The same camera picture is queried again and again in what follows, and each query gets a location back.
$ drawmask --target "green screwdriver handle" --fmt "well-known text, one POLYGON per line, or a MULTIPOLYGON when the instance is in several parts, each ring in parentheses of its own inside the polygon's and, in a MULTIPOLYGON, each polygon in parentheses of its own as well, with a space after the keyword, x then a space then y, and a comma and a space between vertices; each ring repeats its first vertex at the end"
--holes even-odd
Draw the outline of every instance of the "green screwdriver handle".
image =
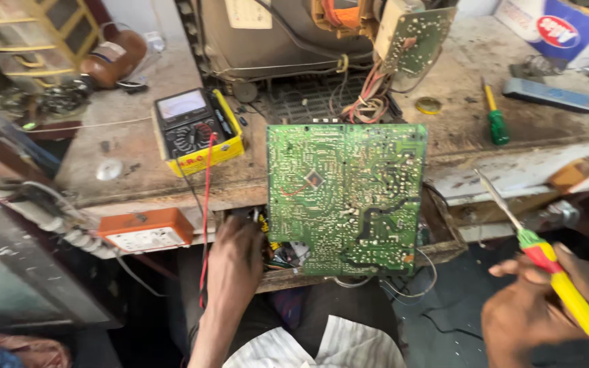
POLYGON ((492 143, 495 145, 504 145, 509 142, 508 128, 506 122, 503 121, 503 115, 499 110, 493 110, 487 115, 490 120, 490 135, 492 143))

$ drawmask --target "brown bottle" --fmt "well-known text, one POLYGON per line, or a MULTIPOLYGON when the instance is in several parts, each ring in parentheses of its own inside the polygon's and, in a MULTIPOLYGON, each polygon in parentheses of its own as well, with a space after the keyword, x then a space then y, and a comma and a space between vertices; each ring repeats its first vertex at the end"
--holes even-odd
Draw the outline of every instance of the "brown bottle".
POLYGON ((142 36, 125 29, 110 41, 100 43, 81 62, 81 73, 91 76, 101 88, 113 88, 115 82, 134 71, 146 53, 147 44, 142 36))

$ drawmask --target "label sticker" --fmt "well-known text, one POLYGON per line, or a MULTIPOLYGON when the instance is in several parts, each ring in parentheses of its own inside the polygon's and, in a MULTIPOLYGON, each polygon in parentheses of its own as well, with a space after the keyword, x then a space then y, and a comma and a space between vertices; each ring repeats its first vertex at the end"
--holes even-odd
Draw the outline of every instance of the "label sticker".
MULTIPOLYGON (((267 6, 272 0, 262 0, 267 6)), ((272 15, 254 0, 225 0, 228 21, 233 28, 271 29, 272 15)))
POLYGON ((90 54, 99 56, 109 63, 113 63, 126 54, 126 50, 116 43, 106 41, 97 46, 90 54))
POLYGON ((578 30, 567 20, 547 15, 537 22, 540 36, 549 44, 560 48, 577 46, 580 42, 578 30))

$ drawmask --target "cardboard box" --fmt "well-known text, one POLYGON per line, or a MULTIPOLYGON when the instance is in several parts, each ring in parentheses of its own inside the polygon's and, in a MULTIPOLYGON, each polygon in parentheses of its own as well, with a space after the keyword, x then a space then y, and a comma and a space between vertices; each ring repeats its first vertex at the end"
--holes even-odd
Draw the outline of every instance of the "cardboard box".
POLYGON ((589 66, 589 9, 561 0, 502 0, 495 17, 542 55, 589 66))

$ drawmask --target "printed logo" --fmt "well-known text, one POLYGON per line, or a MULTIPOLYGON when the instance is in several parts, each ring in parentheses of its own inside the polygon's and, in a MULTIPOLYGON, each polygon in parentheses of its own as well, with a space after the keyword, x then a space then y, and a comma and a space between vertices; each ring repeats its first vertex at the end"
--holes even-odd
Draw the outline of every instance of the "printed logo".
POLYGON ((559 17, 547 15, 537 22, 540 36, 549 44, 560 48, 570 48, 577 46, 580 42, 578 30, 574 28, 567 20, 559 17))

